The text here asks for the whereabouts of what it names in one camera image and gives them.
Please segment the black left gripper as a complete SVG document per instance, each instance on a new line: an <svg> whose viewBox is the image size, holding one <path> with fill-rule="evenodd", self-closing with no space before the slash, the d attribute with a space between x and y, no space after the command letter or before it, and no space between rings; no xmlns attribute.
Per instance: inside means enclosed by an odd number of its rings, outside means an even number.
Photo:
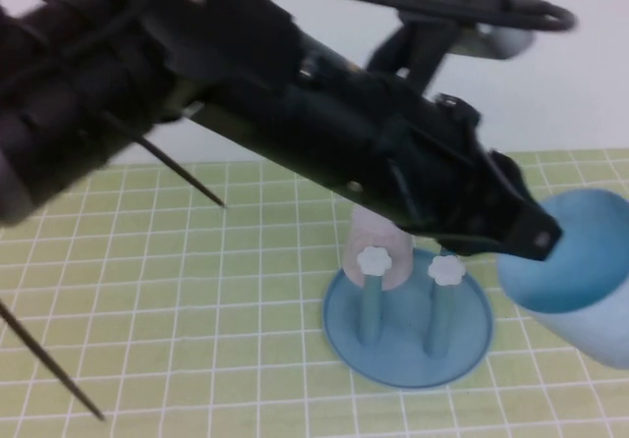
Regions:
<svg viewBox="0 0 629 438"><path fill-rule="evenodd" d="M376 78L371 110L403 193L394 222L460 256L509 254L543 261L561 238L558 222L531 195L518 164L477 138L479 112L456 99L429 101L399 78Z"/></svg>

